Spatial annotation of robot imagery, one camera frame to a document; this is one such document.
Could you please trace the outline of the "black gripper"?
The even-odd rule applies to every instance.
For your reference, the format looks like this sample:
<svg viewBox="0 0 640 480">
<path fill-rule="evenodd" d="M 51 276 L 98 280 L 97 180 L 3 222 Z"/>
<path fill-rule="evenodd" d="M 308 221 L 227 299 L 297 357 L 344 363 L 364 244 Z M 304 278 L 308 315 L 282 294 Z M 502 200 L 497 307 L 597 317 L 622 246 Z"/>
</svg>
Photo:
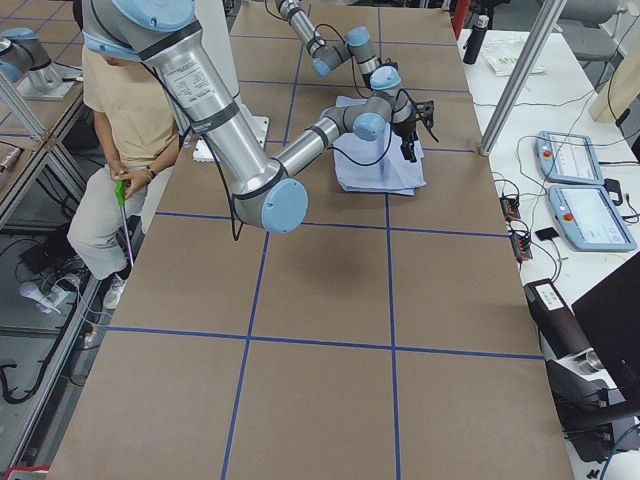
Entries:
<svg viewBox="0 0 640 480">
<path fill-rule="evenodd" d="M 399 97 L 395 100 L 392 129 L 401 139 L 401 152 L 404 159 L 411 163 L 417 161 L 413 142 L 417 138 L 416 122 L 422 119 L 424 112 L 423 102 L 415 102 L 409 97 Z"/>
<path fill-rule="evenodd" d="M 432 100 L 415 102 L 414 110 L 415 110 L 415 119 L 417 121 L 420 121 L 423 125 L 434 124 L 435 104 Z"/>
</svg>

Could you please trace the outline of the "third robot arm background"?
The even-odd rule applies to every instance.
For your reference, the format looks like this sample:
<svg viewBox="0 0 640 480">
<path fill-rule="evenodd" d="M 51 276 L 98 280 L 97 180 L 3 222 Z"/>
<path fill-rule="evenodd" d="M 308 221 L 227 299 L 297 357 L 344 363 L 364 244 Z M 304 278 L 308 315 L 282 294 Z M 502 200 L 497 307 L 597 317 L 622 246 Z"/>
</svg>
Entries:
<svg viewBox="0 0 640 480">
<path fill-rule="evenodd" d="M 62 101 L 77 77 L 73 68 L 55 64 L 27 27 L 1 32 L 1 72 L 27 100 Z"/>
</svg>

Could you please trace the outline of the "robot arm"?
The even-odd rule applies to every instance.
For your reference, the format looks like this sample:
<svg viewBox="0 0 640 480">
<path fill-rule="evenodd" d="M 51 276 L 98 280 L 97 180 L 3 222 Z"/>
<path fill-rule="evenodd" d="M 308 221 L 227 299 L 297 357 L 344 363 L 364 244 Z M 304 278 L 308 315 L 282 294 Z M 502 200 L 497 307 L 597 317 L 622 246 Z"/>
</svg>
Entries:
<svg viewBox="0 0 640 480">
<path fill-rule="evenodd" d="M 358 26 L 341 35 L 328 24 L 314 25 L 299 1 L 275 1 L 275 17 L 286 21 L 298 35 L 312 59 L 316 74 L 325 77 L 341 65 L 350 62 L 358 67 L 363 84 L 371 91 L 389 91 L 398 109 L 408 105 L 407 121 L 421 122 L 431 131 L 434 124 L 434 103 L 415 102 L 402 87 L 398 65 L 391 59 L 383 61 L 374 51 L 369 30 Z"/>
<path fill-rule="evenodd" d="M 355 60 L 371 95 L 360 105 L 330 107 L 320 119 L 269 157 L 251 131 L 202 45 L 203 28 L 192 1 L 85 1 L 83 35 L 98 54 L 141 62 L 154 68 L 193 132 L 230 171 L 230 211 L 245 224 L 271 233 L 288 233 L 304 220 L 305 186 L 295 174 L 329 149 L 343 134 L 373 141 L 391 129 L 401 139 L 403 157 L 416 160 L 416 124 L 433 126 L 434 104 L 416 102 L 403 88 L 395 63 L 376 56 L 365 27 L 329 45 L 297 1 L 276 4 L 304 43 L 312 65 L 325 76 Z"/>
</svg>

